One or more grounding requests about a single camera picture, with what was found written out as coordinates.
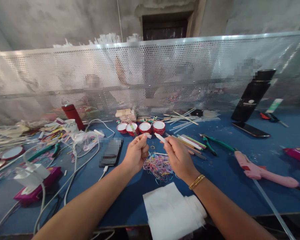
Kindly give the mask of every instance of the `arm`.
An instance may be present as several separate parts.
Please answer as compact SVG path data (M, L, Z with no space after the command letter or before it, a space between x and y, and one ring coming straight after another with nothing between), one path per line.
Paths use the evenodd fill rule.
M169 155L172 169L190 186L200 173L193 165L187 149L177 138L168 137L166 140L169 143L164 144L164 149ZM275 239L208 179L204 178L193 191L226 239Z
M135 138L118 167L70 201L33 239L88 239L131 178L140 171L148 151L147 136Z

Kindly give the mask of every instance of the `gold bracelet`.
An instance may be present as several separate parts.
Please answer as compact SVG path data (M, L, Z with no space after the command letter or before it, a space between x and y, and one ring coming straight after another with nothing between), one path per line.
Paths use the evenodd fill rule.
M193 190L198 184L199 182L201 182L202 179L204 179L206 176L204 176L203 174L201 174L199 177L197 177L197 179L189 186L190 190Z

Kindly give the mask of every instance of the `pink glue gun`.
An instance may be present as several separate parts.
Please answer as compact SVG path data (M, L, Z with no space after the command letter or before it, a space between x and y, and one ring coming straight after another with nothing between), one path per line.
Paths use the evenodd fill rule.
M241 168L243 168L245 171L244 173L248 178L260 180L261 178L268 179L272 182L278 183L282 186L288 187L288 188L296 188L299 186L299 182L295 180L292 177L283 177L277 174L274 174L272 172L269 172L254 163L252 163L246 155L239 151L235 151L234 155L236 156L236 159L238 160L238 163Z

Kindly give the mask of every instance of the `mobile phone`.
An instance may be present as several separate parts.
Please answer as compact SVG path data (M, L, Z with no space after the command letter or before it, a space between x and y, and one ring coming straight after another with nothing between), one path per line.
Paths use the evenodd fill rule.
M249 124L243 123L243 122L234 122L232 123L237 128L240 128L241 130L245 131L246 133L249 133L250 135L257 137L257 138L267 138L271 137L269 133L263 132L255 127L250 126Z
M123 145L122 138L112 138L99 162L99 167L115 166L118 164Z

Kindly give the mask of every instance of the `forearm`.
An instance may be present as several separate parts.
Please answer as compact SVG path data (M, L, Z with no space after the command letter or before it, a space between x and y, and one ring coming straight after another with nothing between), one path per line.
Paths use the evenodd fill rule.
M63 207L33 239L87 239L132 177L120 164Z
M208 179L203 179L194 192L225 239L275 239Z

